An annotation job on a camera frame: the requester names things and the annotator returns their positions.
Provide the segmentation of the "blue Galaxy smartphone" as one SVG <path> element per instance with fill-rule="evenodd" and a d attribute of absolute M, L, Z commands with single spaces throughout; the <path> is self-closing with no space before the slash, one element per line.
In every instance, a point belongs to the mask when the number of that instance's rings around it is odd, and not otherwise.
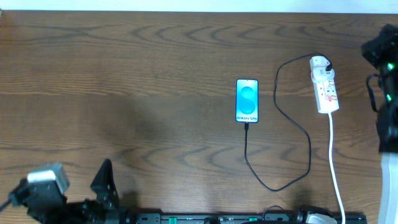
<path fill-rule="evenodd" d="M 259 121 L 259 82 L 255 79 L 236 80 L 236 122 Z"/>

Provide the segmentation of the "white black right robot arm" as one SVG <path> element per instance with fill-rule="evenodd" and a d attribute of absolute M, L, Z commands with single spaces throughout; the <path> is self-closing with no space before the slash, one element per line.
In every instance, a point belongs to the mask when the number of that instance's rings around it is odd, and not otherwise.
<path fill-rule="evenodd" d="M 385 25 L 379 35 L 361 46 L 362 56 L 377 69 L 366 79 L 381 155 L 382 195 L 378 223 L 397 224 L 397 27 Z M 384 102 L 376 106 L 369 82 L 377 79 Z"/>

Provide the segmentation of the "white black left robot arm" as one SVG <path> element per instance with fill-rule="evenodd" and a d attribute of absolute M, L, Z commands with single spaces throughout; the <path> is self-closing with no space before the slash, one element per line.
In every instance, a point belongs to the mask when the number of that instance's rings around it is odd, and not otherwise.
<path fill-rule="evenodd" d="M 120 206 L 112 163 L 105 159 L 90 189 L 94 200 L 67 202 L 69 181 L 61 163 L 46 164 L 27 175 L 27 214 L 40 223 L 135 223 L 136 217 Z"/>

